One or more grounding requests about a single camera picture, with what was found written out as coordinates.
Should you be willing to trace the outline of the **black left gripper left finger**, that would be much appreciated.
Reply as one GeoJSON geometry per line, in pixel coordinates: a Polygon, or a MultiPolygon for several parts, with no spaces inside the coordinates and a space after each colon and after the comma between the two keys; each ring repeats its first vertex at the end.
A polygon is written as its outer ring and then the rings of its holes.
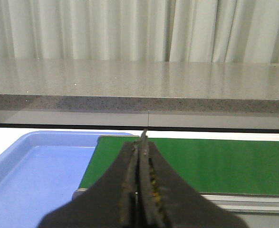
{"type": "Polygon", "coordinates": [[[45,215],[40,228],[136,227],[137,152],[125,142],[110,167],[89,189],[45,215]]]}

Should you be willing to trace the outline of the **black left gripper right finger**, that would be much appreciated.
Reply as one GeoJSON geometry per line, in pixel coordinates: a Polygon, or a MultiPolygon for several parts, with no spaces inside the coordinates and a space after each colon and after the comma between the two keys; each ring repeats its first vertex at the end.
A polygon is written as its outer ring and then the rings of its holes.
{"type": "Polygon", "coordinates": [[[143,132],[138,141],[140,202],[149,228],[246,228],[244,220],[187,184],[143,132]]]}

